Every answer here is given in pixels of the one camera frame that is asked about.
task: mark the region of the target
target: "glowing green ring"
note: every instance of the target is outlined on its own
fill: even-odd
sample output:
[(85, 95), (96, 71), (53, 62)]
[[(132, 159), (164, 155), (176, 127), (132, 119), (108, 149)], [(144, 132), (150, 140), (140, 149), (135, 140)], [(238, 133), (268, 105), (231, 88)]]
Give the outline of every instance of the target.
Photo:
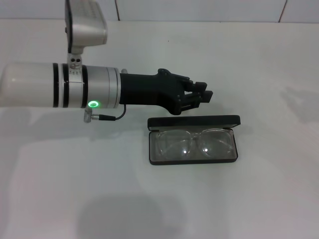
[(91, 102), (89, 103), (89, 107), (91, 107), (91, 108), (95, 108), (95, 107), (97, 107), (97, 106), (99, 106), (99, 103), (98, 103), (97, 101), (91, 101)]

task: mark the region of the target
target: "glasses lens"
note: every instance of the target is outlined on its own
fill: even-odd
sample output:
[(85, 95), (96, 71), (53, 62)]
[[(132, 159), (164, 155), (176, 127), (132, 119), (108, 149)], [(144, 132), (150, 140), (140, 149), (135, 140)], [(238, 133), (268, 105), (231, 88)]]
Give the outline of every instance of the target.
[(171, 130), (157, 136), (159, 152), (169, 160), (184, 160), (191, 148), (191, 135), (185, 130)]
[(233, 148), (231, 135), (223, 129), (203, 131), (198, 143), (202, 153), (212, 159), (230, 158)]

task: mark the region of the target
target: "robotic arm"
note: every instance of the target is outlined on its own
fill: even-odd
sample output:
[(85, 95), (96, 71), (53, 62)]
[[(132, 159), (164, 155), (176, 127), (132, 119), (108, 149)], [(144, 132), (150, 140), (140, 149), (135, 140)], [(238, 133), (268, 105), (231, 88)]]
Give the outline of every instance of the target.
[(84, 47), (106, 44), (106, 22), (94, 0), (66, 0), (65, 9), (67, 64), (8, 64), (1, 78), (1, 106), (86, 108), (85, 121), (90, 122), (97, 119), (94, 107), (157, 105), (179, 115), (210, 102), (213, 93), (206, 91), (206, 83), (194, 83), (166, 69), (149, 76), (83, 65)]

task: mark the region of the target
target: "glasses case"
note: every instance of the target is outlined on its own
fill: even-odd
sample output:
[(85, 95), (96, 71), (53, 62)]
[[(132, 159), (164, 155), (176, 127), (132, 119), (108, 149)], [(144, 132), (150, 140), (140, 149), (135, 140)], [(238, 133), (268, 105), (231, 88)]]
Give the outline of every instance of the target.
[(232, 128), (238, 125), (239, 116), (150, 118), (150, 163), (235, 162), (238, 152)]

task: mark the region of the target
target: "black cable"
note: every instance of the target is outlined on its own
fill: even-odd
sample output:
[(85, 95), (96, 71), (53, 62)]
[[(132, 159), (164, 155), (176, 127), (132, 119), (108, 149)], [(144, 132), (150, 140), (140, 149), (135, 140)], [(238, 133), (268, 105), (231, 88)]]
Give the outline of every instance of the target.
[(105, 116), (105, 115), (99, 115), (99, 120), (102, 120), (102, 121), (116, 121), (116, 120), (120, 120), (121, 118), (124, 117), (126, 113), (126, 105), (124, 105), (124, 112), (123, 114), (120, 116), (120, 117), (115, 117), (115, 116)]

